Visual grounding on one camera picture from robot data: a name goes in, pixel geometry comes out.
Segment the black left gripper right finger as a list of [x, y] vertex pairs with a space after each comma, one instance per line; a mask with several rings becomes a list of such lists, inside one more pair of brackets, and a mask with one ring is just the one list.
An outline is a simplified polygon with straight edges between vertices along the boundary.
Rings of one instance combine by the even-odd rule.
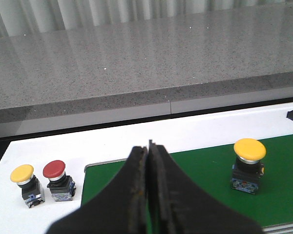
[[149, 142], [148, 205], [155, 234], [261, 234], [254, 220], [196, 185], [163, 145]]

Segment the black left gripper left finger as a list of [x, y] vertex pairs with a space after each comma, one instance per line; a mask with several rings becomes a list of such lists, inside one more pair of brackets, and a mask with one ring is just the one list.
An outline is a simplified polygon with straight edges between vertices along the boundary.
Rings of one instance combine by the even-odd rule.
[[134, 146], [113, 179], [90, 201], [54, 222], [49, 234], [145, 234], [147, 148]]

